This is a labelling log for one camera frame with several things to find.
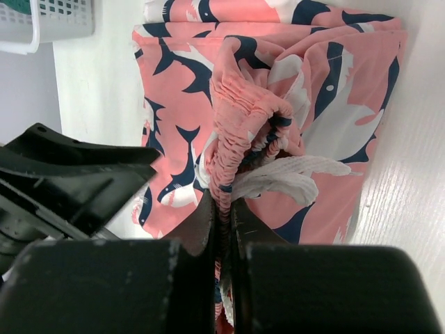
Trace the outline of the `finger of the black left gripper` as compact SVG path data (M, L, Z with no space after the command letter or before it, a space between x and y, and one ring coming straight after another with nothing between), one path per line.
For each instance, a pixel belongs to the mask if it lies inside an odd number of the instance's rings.
M1 210L53 238L92 238L154 177L159 156L36 123L1 147Z

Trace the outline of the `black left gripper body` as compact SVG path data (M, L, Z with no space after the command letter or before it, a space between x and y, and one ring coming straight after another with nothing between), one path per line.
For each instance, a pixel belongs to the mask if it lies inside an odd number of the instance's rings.
M36 201L1 185L1 275L10 271L17 256L47 237L55 240L108 239L118 236L96 220L72 224Z

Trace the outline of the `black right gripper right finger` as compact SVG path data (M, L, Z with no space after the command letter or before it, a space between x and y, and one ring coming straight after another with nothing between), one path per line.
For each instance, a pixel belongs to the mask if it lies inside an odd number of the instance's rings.
M387 246L293 245L232 205L236 333L440 333L419 270Z

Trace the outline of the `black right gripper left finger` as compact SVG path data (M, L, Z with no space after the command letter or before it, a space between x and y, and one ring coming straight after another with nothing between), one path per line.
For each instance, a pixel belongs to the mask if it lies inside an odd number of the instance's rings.
M214 201L162 239L42 241L1 288L2 333L214 333Z

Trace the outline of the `pink shark print shorts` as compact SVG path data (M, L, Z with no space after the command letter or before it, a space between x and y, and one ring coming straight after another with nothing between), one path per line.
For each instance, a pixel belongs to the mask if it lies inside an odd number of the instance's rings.
M216 330L232 333L232 203L292 244L343 243L407 32L317 1L148 1L132 38L160 154L132 219L159 239L212 195Z

